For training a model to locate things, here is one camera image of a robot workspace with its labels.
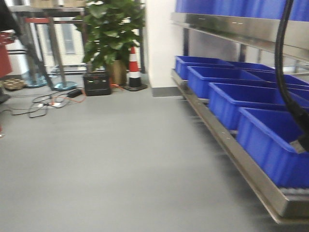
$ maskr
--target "potted plant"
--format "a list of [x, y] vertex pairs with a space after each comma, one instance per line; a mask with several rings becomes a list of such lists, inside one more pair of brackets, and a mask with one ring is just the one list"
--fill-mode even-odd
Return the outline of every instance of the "potted plant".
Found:
[[85, 7], [87, 42], [83, 62], [92, 71], [104, 67], [113, 83], [126, 83], [126, 70], [131, 46], [139, 46], [141, 37], [134, 32], [144, 26], [142, 3], [133, 0], [88, 0]]

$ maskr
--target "black portable power station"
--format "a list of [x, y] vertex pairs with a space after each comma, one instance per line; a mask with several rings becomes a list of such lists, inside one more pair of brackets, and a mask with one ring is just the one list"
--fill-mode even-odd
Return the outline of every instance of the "black portable power station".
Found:
[[83, 76], [87, 96], [110, 95], [110, 76], [107, 71], [89, 72]]

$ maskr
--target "plant pot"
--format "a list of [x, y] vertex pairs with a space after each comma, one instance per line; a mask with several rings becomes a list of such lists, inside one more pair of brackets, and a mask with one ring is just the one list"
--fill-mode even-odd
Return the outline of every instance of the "plant pot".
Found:
[[126, 65], [122, 60], [115, 60], [113, 65], [108, 65], [107, 71], [112, 78], [112, 84], [120, 86], [126, 84]]

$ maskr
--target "white wall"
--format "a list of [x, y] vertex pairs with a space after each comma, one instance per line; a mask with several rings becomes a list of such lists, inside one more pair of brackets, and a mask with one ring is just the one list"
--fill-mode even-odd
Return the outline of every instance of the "white wall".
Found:
[[173, 25], [175, 0], [145, 0], [147, 30], [147, 70], [152, 87], [176, 86], [171, 79], [175, 55], [183, 53], [183, 30]]

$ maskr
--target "wall baseboard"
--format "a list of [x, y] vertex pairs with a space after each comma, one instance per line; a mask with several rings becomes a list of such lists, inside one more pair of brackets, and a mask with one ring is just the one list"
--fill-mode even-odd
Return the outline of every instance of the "wall baseboard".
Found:
[[152, 88], [152, 94], [154, 97], [181, 96], [181, 92], [178, 90], [177, 87]]

